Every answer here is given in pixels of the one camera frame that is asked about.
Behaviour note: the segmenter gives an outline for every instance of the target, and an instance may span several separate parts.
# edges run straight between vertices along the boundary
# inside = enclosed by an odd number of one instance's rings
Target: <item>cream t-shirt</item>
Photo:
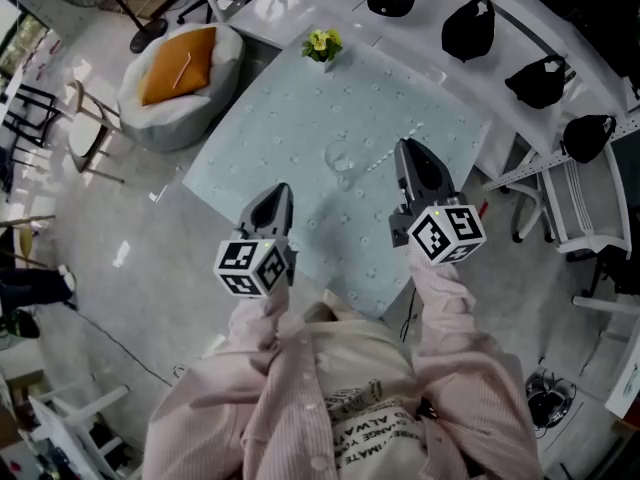
[[[380,323],[307,324],[340,478],[419,478],[427,450],[409,350]]]

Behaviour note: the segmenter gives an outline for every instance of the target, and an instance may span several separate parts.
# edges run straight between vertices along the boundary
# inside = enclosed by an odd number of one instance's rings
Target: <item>pink striped shirt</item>
[[[416,474],[468,479],[465,455],[486,478],[542,478],[518,360],[476,330],[475,301],[453,266],[428,266],[414,246],[410,262],[424,302],[413,366],[438,415],[420,417],[427,458]],[[145,480],[337,480],[309,332],[278,327],[287,306],[285,283],[270,299],[240,302],[225,344],[154,413]]]

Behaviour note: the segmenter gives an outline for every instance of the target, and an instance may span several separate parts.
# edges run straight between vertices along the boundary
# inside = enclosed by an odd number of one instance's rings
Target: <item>potted plant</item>
[[[309,34],[309,39],[302,43],[302,56],[307,57],[311,64],[322,71],[329,69],[336,53],[340,50],[342,50],[342,39],[334,28],[326,32],[317,28]]]

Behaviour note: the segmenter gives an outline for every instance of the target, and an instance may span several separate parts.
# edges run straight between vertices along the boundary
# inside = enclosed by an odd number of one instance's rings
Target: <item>shirt button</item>
[[[324,457],[313,457],[311,459],[311,467],[316,471],[324,471],[325,469],[327,469],[327,467],[329,467],[329,463]]]

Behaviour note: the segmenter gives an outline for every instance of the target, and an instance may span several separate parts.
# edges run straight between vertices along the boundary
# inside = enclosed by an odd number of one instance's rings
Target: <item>white flower pot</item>
[[[333,61],[335,60],[334,58],[333,60],[327,60],[325,62],[316,62],[309,56],[305,58],[307,59],[307,62],[311,64],[313,69],[320,71],[321,73],[326,73],[327,71],[329,71],[329,69],[331,69],[331,65],[333,64]]]

